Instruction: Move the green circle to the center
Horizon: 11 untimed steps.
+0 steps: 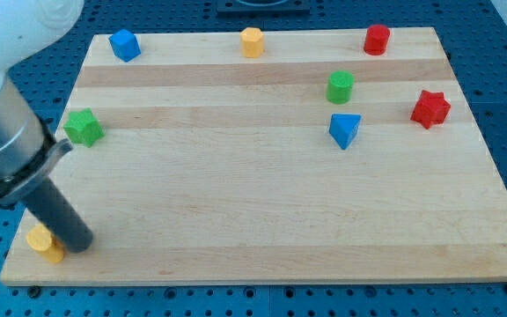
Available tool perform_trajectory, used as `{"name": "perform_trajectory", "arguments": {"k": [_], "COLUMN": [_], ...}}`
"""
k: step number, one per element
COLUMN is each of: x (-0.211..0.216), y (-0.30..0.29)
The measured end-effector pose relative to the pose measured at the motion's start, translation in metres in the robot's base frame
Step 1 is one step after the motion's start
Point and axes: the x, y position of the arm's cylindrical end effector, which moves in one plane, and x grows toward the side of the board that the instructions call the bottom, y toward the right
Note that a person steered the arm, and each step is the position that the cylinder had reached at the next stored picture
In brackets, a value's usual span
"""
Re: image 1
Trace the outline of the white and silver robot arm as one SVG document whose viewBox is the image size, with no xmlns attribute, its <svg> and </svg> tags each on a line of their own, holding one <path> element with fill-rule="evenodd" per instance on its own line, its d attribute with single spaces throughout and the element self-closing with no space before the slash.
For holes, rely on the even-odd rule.
<svg viewBox="0 0 507 317">
<path fill-rule="evenodd" d="M 28 106 L 9 70 L 60 40 L 77 22 L 84 0 L 0 0 L 0 205 L 13 205 L 44 166 L 55 144 Z"/>
</svg>

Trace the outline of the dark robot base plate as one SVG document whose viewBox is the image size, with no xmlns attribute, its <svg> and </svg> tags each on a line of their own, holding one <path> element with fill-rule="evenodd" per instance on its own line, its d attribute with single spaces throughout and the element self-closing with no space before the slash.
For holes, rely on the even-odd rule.
<svg viewBox="0 0 507 317">
<path fill-rule="evenodd" d="M 240 14 L 307 14 L 311 10 L 311 0 L 216 0 L 218 17 Z"/>
</svg>

